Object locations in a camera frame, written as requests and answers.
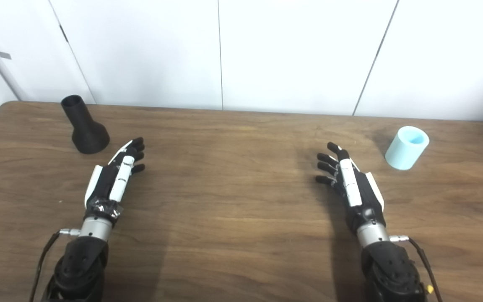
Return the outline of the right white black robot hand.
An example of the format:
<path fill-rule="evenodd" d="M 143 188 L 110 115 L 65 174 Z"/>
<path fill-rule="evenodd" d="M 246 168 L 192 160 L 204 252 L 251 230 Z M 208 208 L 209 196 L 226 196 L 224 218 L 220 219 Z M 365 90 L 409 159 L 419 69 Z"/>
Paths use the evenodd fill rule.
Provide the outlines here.
<path fill-rule="evenodd" d="M 328 176 L 317 175 L 315 181 L 331 187 L 341 197 L 349 230 L 356 234 L 366 224 L 385 227 L 382 197 L 377 194 L 374 179 L 369 173 L 361 172 L 346 149 L 332 142 L 327 148 L 335 156 L 318 153 L 317 168 L 327 172 Z"/>

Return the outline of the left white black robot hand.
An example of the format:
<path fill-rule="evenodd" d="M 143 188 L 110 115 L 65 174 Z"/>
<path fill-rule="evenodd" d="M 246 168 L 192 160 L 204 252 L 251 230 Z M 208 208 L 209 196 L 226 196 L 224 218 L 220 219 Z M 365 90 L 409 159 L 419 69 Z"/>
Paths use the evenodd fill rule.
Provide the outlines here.
<path fill-rule="evenodd" d="M 138 137 L 123 145 L 105 166 L 94 167 L 84 197 L 84 218 L 105 219 L 115 226 L 122 214 L 122 201 L 133 174 L 145 170 L 144 138 Z"/>

